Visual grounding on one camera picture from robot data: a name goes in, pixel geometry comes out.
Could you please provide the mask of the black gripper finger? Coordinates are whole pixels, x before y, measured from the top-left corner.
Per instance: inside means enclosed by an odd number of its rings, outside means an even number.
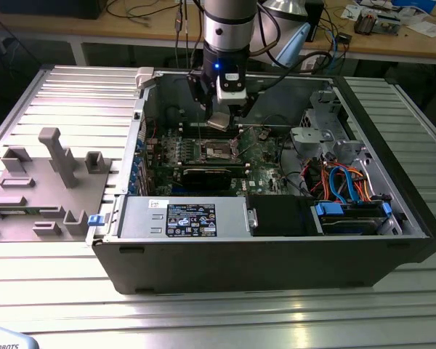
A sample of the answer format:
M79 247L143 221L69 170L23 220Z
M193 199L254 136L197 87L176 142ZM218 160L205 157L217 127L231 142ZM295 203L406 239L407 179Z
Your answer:
M204 119L208 121L213 112L214 82L203 72L190 71L187 84L193 100L200 104L205 112Z
M251 111L251 109L253 108L255 102L258 100L258 98L259 98L258 92L249 93L246 96L245 102L242 105L238 106L237 117L246 118L249 112Z

